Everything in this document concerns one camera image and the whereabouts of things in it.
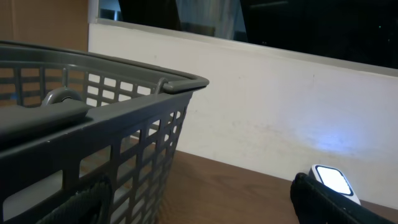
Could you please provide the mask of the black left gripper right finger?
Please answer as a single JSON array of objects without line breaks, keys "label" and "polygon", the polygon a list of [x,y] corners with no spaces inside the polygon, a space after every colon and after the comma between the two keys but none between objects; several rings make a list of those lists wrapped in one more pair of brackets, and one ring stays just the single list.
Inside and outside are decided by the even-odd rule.
[{"label": "black left gripper right finger", "polygon": [[290,199],[300,223],[393,224],[302,172],[292,181]]}]

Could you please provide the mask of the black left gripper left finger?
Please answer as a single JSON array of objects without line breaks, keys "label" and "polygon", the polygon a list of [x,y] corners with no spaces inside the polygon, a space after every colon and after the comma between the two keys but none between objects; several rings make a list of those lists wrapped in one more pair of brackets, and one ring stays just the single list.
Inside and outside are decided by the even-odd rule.
[{"label": "black left gripper left finger", "polygon": [[36,224],[104,224],[108,221],[111,193],[111,182],[103,176],[88,188],[77,191]]}]

